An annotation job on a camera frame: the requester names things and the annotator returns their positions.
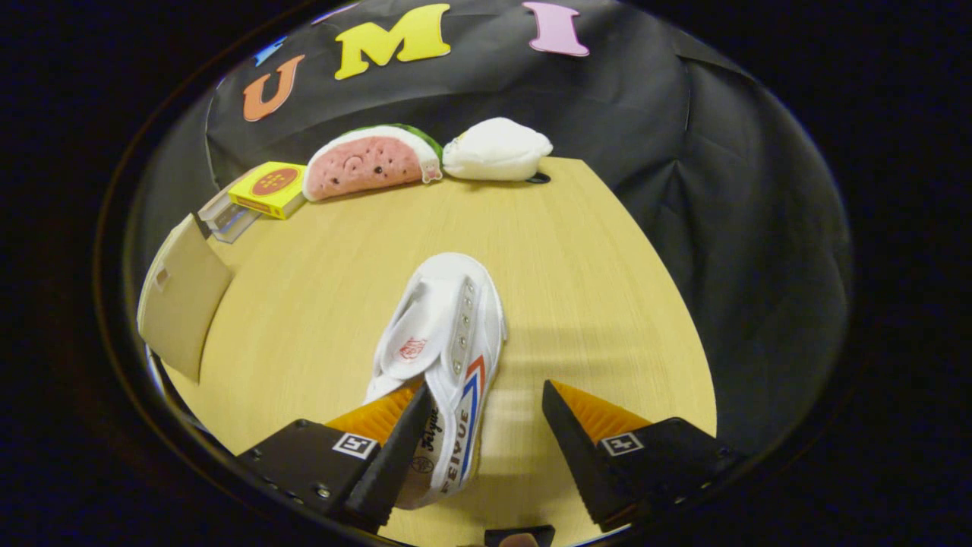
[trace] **red logo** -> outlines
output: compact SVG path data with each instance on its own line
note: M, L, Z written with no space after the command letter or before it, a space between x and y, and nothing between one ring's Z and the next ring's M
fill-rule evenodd
M417 340L414 338L409 338L408 342L406 342L405 345L399 349L399 356L406 361L411 361L415 357L419 356L419 353L422 352L422 349L425 347L427 342L428 340L424 338Z
M253 184L253 195L269 196L279 192L294 182L299 174L299 171L291 167L270 171Z

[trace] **yellow letter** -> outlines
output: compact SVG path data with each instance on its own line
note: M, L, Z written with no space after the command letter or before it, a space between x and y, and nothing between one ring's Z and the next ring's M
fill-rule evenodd
M335 40L344 45L341 50L341 68L334 73L334 78L344 80L365 72L368 64L362 60L362 53L371 57L379 66L385 66L402 42L405 45L399 53L400 61L448 54L451 49L442 42L441 28L442 14L448 10L448 4L431 4L415 8L401 16L391 31L373 22L366 22L338 34Z
M270 100L263 102L263 84L270 79L269 74L260 76L253 84L243 90L243 118L247 122L261 120L280 108L281 104L284 104L287 97L291 96L291 90L294 88L294 73L297 71L297 64L303 58L303 55L298 55L280 65L280 68L277 69L277 72L280 73L277 93Z

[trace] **black fabric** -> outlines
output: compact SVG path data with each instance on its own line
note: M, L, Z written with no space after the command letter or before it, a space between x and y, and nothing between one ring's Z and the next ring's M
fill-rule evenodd
M373 62L337 81L334 37L384 28L415 0L375 0L308 21L259 67L250 59L202 97L145 179L140 284L165 234L250 167L306 163L345 131L402 123L439 142L505 116L546 134L554 156L586 161L668 268L712 369L718 436L756 453L815 400L848 320L851 248L835 183L811 138L745 70L667 23L602 1L559 1L588 57L537 52L529 10L450 2L449 55ZM243 90L306 55L294 89L258 122Z

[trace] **letter m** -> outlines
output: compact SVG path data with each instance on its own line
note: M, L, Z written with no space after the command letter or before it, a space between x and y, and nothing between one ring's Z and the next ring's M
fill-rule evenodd
M341 68L334 73L334 78L344 80L365 72L368 63L362 60L362 53L379 66L385 66L402 42L400 61L448 54L450 48L442 42L440 25L442 14L448 10L448 4L431 4L401 16L392 30L366 22L338 34L335 40L343 44L343 49Z

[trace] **clear plastic container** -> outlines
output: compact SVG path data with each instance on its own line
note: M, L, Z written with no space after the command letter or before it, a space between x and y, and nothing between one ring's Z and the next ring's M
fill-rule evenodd
M233 243L262 213L229 200L230 186L223 188L199 209L199 219L213 232L213 237Z

